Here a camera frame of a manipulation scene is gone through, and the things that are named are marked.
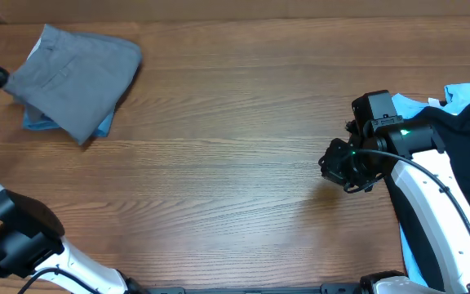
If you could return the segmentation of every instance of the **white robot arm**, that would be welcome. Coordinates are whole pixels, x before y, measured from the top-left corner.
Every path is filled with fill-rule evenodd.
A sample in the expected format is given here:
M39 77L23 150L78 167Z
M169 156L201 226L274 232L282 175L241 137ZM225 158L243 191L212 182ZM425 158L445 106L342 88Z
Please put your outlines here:
M93 261L74 247L64 235L59 234L52 237L52 234L47 234L46 229L43 228L33 232L23 231L22 227L13 224L12 222L16 219L9 215L18 212L20 213L19 217L31 218L26 225L31 225L35 221L47 223L52 220L41 219L33 213L24 211L23 209L32 203L35 204L33 208L43 210L45 213L50 212L46 207L37 205L37 202L28 203L32 199L6 191L0 185L0 195L4 193L11 195L0 198L0 217L3 224L10 229L0 228L1 277L8 274L38 275L38 278L56 283L74 294L141 293L140 288L133 280L126 278L115 269L107 268ZM43 238L58 243L60 250L53 252L55 250L50 250L48 245L41 244Z
M322 176L348 193L368 192L378 180L391 176L423 227L446 292L470 293L470 207L441 137L426 121L404 122L387 91L366 93L352 102L352 110L355 120L347 125L350 140L331 141L319 161ZM428 293L430 289L392 277L373 281L369 291Z

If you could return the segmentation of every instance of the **black cable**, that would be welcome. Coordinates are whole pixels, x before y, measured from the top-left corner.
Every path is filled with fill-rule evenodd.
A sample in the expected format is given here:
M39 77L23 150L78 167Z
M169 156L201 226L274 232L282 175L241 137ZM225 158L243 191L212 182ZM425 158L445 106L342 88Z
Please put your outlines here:
M437 176L433 175L425 167L422 167L421 165L419 165L418 163L413 162L412 160L409 160L407 158L403 158L402 156L398 156L398 155L395 155L395 154L390 154L389 152L372 150L372 149L357 149L357 150L353 150L353 151L356 154L374 154L374 155L381 155L381 156L385 156L385 157L395 158L395 159L398 159L398 160L400 160L404 163L407 163L407 164L411 165L412 167L417 168L419 171L423 172L425 175L427 175L429 178L431 178L431 180L433 180L435 183L437 183L438 187L440 187L440 189L441 189L440 190L441 192L445 193L447 195L447 197L449 197L449 200L453 203L454 208L456 208L456 211L459 213L460 218L462 219L463 224L465 225L465 228L469 232L469 236L470 236L469 219L467 218L467 216L465 216L465 213L463 213L463 210L462 210L460 204L458 203L458 201L456 201L456 198L454 198L453 194L450 192L449 187L444 185L444 183L442 183L441 180L438 179Z
M54 273L54 274L61 274L61 275L64 275L66 278L69 278L71 280L73 280L77 285L83 287L85 290L87 290L88 292L90 292L91 294L100 294L97 290L95 289L92 289L90 287L88 287L85 283L83 283L79 278L77 278L76 276L72 275L71 273L69 272L66 272L62 269L58 269L58 268L48 268L48 269L43 269L43 270L40 270L38 271L22 288L19 292L17 292L17 294L23 294L25 291L27 291L30 286L33 284L33 282L35 282L39 277L41 277L42 275L44 274L47 274L47 273Z

